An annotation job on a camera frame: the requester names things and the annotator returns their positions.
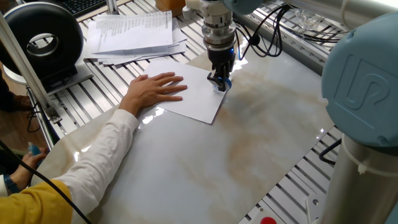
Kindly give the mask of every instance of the red button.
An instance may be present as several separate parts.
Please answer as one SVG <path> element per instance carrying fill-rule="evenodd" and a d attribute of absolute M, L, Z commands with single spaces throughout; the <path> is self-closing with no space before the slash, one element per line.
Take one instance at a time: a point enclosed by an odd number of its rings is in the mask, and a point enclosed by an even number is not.
<path fill-rule="evenodd" d="M 265 217 L 261 220 L 261 224 L 277 224 L 277 223 L 273 218 Z"/>

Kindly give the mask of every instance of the yellow sleeve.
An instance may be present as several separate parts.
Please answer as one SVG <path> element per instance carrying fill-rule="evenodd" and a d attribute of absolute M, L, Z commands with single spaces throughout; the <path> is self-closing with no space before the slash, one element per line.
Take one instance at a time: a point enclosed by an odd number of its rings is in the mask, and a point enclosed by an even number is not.
<path fill-rule="evenodd" d="M 52 182 L 71 199 L 68 187 L 59 180 Z M 40 183 L 19 194 L 0 197 L 0 223 L 71 224 L 72 208 L 51 186 Z"/>

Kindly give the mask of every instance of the marble surface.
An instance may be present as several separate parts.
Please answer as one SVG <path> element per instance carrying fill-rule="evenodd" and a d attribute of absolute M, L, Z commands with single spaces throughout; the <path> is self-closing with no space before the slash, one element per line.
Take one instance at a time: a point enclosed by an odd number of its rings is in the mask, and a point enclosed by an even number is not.
<path fill-rule="evenodd" d="M 211 68 L 206 54 L 188 64 Z M 320 77 L 285 53 L 250 50 L 232 78 L 212 125 L 156 106 L 143 111 L 94 223 L 238 223 L 333 126 Z M 65 173 L 111 113 L 61 139 L 39 171 Z"/>

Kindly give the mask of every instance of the stack of papers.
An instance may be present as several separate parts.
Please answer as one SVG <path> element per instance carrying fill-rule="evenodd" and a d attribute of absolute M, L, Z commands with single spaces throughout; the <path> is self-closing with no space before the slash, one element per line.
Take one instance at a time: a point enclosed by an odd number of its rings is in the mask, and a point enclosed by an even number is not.
<path fill-rule="evenodd" d="M 171 11 L 98 16 L 88 24 L 85 58 L 119 65 L 178 54 L 187 50 L 186 39 Z"/>

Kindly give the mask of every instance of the white sleeve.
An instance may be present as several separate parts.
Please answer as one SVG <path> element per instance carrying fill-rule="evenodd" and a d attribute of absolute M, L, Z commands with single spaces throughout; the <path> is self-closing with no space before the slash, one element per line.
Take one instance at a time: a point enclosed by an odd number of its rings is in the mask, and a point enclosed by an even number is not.
<path fill-rule="evenodd" d="M 116 110 L 102 127 L 92 146 L 66 174 L 55 178 L 62 181 L 72 195 L 72 201 L 84 213 L 96 208 L 105 190 L 119 169 L 132 143 L 132 133 L 138 120 L 125 110 Z M 82 219 L 73 211 L 72 223 Z"/>
<path fill-rule="evenodd" d="M 0 197 L 8 197 L 6 183 L 4 183 L 3 175 L 0 175 Z"/>

